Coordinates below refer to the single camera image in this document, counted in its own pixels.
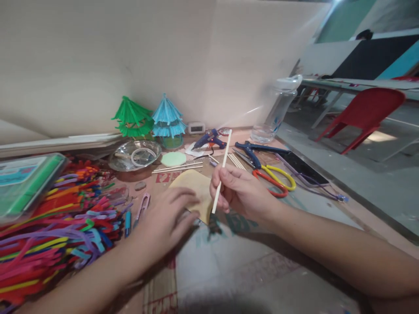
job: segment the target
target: pen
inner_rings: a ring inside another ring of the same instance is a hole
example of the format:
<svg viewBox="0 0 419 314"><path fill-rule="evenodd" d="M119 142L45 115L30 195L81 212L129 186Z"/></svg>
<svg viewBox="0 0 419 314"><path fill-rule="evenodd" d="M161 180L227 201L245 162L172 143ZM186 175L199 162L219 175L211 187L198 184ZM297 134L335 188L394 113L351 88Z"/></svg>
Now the pen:
<svg viewBox="0 0 419 314"><path fill-rule="evenodd" d="M131 210L128 209L125 214L125 238L128 238L131 233Z"/></svg>

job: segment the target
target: small white device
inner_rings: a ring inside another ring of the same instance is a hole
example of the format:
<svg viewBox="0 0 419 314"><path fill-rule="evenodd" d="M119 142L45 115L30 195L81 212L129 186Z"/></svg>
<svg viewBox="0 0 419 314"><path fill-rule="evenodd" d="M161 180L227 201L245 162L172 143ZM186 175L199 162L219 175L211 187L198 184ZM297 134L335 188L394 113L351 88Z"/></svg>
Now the small white device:
<svg viewBox="0 0 419 314"><path fill-rule="evenodd" d="M203 122L189 122L188 123L188 133L193 134L204 134L205 133L205 123Z"/></svg>

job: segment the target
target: green plastic container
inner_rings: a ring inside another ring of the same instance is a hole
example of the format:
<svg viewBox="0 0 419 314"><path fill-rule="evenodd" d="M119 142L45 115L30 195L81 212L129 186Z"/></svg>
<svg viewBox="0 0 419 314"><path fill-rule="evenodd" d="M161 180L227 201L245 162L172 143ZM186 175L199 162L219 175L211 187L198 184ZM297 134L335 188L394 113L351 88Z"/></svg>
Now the green plastic container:
<svg viewBox="0 0 419 314"><path fill-rule="evenodd" d="M0 162L0 224L30 215L67 162L60 153Z"/></svg>

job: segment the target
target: hand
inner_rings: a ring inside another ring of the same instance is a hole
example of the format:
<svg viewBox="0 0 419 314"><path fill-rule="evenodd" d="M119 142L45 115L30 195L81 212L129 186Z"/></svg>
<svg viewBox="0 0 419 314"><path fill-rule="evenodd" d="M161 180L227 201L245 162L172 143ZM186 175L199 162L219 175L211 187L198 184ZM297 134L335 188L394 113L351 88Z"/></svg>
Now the hand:
<svg viewBox="0 0 419 314"><path fill-rule="evenodd" d="M211 178L209 193L215 198L219 182L222 182L217 207L229 212L231 208L254 221L266 216L268 211L277 205L277 200L268 190L249 172L226 164L225 168L219 164Z"/></svg>
<svg viewBox="0 0 419 314"><path fill-rule="evenodd" d="M141 256L141 269L136 271L139 276L161 258L163 258L199 218L199 212L191 212L179 221L186 210L187 204L199 203L195 192L188 188L169 188L157 201L156 205L147 210L143 218L130 237L127 245L130 247L131 256Z"/></svg>

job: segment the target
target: concrete floor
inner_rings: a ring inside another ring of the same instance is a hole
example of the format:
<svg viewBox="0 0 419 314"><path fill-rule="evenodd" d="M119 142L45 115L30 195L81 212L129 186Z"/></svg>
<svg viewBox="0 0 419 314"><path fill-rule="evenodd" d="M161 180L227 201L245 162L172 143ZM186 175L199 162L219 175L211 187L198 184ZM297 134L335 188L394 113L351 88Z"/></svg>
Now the concrete floor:
<svg viewBox="0 0 419 314"><path fill-rule="evenodd" d="M333 99L333 96L331 93L328 99ZM352 98L351 95L342 95L331 111L341 112ZM324 137L320 142L314 142L332 121L331 117L326 116L315 129L311 129L322 110L321 106L314 108L310 101L304 102L300 111L287 113L278 136L371 203L371 207L376 207L375 210L383 211L419 236L419 154L415 154L419 144L406 151L413 154L412 156L398 153L381 163L371 159L371 156L379 153L383 147L388 149L392 143L396 144L403 138L419 138L419 126L414 126L419 124L419 108L402 106L389 116L391 119L381 123L377 132L346 155L339 153L360 131L347 127L331 139Z"/></svg>

